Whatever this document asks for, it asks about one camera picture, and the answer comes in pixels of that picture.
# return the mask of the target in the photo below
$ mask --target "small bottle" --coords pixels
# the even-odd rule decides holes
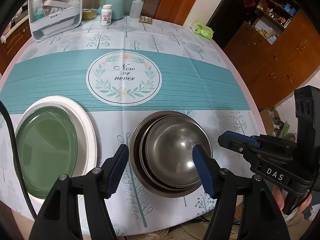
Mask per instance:
[[[129,16],[131,18],[139,18],[143,7],[142,0],[133,0]]]
[[[108,26],[111,24],[111,17],[112,17],[112,5],[105,4],[101,10],[100,14],[100,25],[101,26]]]

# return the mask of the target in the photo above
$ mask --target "white pill bottle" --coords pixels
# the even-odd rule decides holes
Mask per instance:
[[[100,15],[100,25],[101,26],[108,26],[111,24],[111,17],[112,17],[112,5],[105,4],[101,10]]]

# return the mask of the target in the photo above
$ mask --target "white plate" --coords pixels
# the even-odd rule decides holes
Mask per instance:
[[[75,101],[61,96],[51,96],[42,98],[33,103],[20,118],[15,134],[17,134],[23,121],[35,110],[44,106],[60,106],[70,116],[76,128],[77,141],[78,141],[78,154],[76,166],[73,171],[72,177],[82,176],[87,174],[97,164],[97,140],[90,118],[83,108]],[[33,199],[39,203],[43,203],[44,199],[36,198],[29,194]]]

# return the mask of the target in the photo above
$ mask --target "transparent plastic container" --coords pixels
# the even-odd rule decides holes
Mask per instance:
[[[36,41],[77,27],[82,0],[28,0],[30,31]]]

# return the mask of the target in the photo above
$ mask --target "stacked plates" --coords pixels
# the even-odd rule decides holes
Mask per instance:
[[[200,144],[209,157],[210,141],[189,116],[160,111],[143,119],[130,140],[130,163],[140,182],[164,197],[182,197],[200,187],[192,149]]]
[[[43,203],[60,176],[81,176],[96,167],[93,125],[80,105],[52,96],[31,105],[15,130],[20,166],[28,193]]]

